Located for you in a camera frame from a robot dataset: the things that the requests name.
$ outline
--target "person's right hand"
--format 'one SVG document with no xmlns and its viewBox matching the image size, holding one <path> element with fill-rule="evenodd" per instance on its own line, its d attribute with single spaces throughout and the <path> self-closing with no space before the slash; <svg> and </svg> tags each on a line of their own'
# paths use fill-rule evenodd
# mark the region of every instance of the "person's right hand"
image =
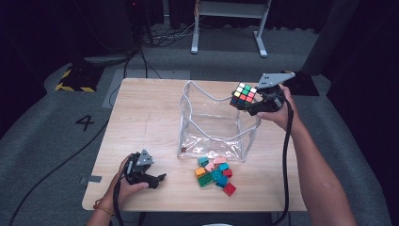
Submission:
<svg viewBox="0 0 399 226">
<path fill-rule="evenodd" d="M 283 85 L 279 85 L 284 92 L 284 96 L 287 99 L 288 102 L 290 102 L 291 107 L 294 111 L 294 121 L 299 121 L 298 113 L 296 110 L 296 106 L 294 103 L 294 100 L 291 96 L 291 91 L 287 87 L 284 87 Z M 257 117 L 263 119 L 263 120 L 268 120 L 268 121 L 273 121 L 275 124 L 277 124 L 279 127 L 281 127 L 284 131 L 287 131 L 287 122 L 288 122 L 288 107 L 287 103 L 284 102 L 284 105 L 282 106 L 281 109 L 279 109 L 277 112 L 258 112 L 256 115 Z"/>
</svg>

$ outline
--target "person's left hand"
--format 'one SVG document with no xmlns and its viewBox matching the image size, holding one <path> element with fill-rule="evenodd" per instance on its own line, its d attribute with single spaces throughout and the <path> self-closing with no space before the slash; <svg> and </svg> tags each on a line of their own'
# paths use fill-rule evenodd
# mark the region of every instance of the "person's left hand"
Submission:
<svg viewBox="0 0 399 226">
<path fill-rule="evenodd" d="M 117 172 L 117 174 L 115 174 L 114 178 L 112 179 L 112 182 L 109 185 L 109 188 L 106 191 L 104 198 L 110 198 L 112 200 L 115 184 L 117 183 L 117 181 L 120 177 L 120 173 L 123 171 L 123 167 L 128 159 L 129 159 L 129 156 L 127 156 L 120 164 L 120 170 Z M 135 185 L 130 185 L 126 181 L 126 178 L 123 177 L 120 180 L 120 194 L 118 196 L 118 204 L 122 204 L 123 202 L 126 201 L 126 199 L 128 199 L 133 194 L 137 193 L 138 191 L 144 190 L 148 187 L 149 187 L 149 184 L 145 183 L 145 182 L 138 183 Z"/>
</svg>

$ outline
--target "gray carpet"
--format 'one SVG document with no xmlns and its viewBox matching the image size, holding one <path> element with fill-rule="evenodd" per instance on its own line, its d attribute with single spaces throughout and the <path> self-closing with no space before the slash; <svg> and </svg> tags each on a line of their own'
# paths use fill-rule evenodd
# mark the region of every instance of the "gray carpet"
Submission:
<svg viewBox="0 0 399 226">
<path fill-rule="evenodd" d="M 262 73 L 300 70 L 317 39 L 311 31 L 265 30 L 263 40 L 269 55 L 261 58 L 252 38 L 253 29 L 206 30 L 200 34 L 199 53 L 195 56 L 190 54 L 190 37 L 168 47 L 143 51 L 159 72 L 185 71 L 194 80 L 257 82 Z M 109 119 L 112 108 L 104 103 L 123 65 L 106 68 L 95 93 L 55 91 L 68 66 L 48 77 L 44 84 L 47 95 L 0 140 L 0 225 L 8 224 L 18 203 L 40 178 L 84 147 Z M 128 73 L 134 70 L 144 70 L 139 56 L 128 66 Z M 295 96 L 295 102 L 315 142 L 342 181 L 358 224 L 391 225 L 379 183 L 326 97 L 328 80 L 318 75 L 313 81 L 320 96 Z M 84 132 L 84 125 L 75 122 L 86 115 L 91 115 L 94 124 Z M 44 180 L 27 198 L 13 225 L 84 225 L 90 212 L 81 206 L 86 186 L 79 181 L 91 174 L 103 135 L 104 131 Z M 127 225 L 136 225 L 137 213 L 124 213 L 123 218 Z M 291 221 L 292 225 L 310 225 L 306 212 L 292 213 Z M 288 219 L 281 225 L 288 225 Z"/>
</svg>

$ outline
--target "rubik's cube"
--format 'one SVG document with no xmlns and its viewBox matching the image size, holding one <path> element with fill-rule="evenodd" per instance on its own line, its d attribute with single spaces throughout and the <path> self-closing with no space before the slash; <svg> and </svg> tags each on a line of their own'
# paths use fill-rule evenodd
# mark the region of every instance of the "rubik's cube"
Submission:
<svg viewBox="0 0 399 226">
<path fill-rule="evenodd" d="M 250 105 L 255 97 L 256 89 L 244 83 L 238 84 L 235 91 L 232 92 L 230 105 L 237 107 L 237 105 Z"/>
</svg>

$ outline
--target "wooden table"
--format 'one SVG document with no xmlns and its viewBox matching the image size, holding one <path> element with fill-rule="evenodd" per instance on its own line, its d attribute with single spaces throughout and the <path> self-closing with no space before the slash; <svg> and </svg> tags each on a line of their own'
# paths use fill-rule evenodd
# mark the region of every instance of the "wooden table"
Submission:
<svg viewBox="0 0 399 226">
<path fill-rule="evenodd" d="M 146 149 L 154 160 L 150 175 L 166 173 L 156 189 L 147 189 L 129 199 L 125 211 L 282 211 L 282 146 L 285 132 L 270 121 L 263 121 L 247 162 L 230 161 L 231 182 L 237 187 L 231 197 L 216 185 L 200 188 L 195 178 L 197 158 L 178 158 L 180 129 L 179 101 L 183 80 L 126 78 L 122 81 L 104 140 L 92 175 L 100 183 L 88 183 L 83 207 L 107 190 L 120 162 L 129 154 Z M 237 82 L 195 81 L 216 98 L 225 98 Z M 299 188 L 294 147 L 287 155 L 290 211 L 306 211 Z"/>
</svg>

